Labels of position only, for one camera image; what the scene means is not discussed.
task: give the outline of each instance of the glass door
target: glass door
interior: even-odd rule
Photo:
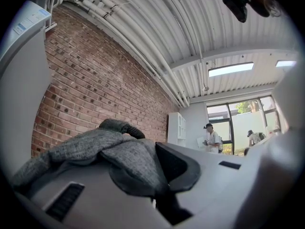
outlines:
[[[208,107],[209,122],[223,140],[223,154],[234,154],[234,135],[228,105]]]

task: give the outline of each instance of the white shelf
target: white shelf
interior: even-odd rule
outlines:
[[[186,121],[179,112],[169,114],[167,142],[185,146]]]

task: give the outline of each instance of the black vent slot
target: black vent slot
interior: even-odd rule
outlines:
[[[46,210],[46,213],[58,221],[62,221],[85,187],[71,183]]]
[[[227,161],[222,161],[219,163],[221,166],[226,166],[226,167],[230,167],[232,169],[236,169],[239,170],[240,166],[239,164],[235,164],[235,163],[231,163],[231,162],[227,162]]]

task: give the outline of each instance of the white wall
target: white wall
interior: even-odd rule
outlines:
[[[51,81],[44,31],[14,56],[0,80],[0,162],[10,178],[31,158],[39,104]]]
[[[180,109],[180,114],[186,120],[186,147],[198,149],[197,138],[206,137],[203,127],[208,123],[208,113],[204,102],[190,104],[190,107]]]

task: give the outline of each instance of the backpack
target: backpack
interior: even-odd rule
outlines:
[[[261,141],[266,138],[266,135],[264,133],[262,133],[262,132],[259,132],[258,136],[261,139]]]
[[[224,142],[223,142],[223,138],[222,138],[221,136],[219,136],[219,138],[220,138],[220,144],[219,144],[219,146],[218,146],[218,150],[219,150],[220,152],[222,152],[223,149],[224,149],[224,147],[223,147]]]

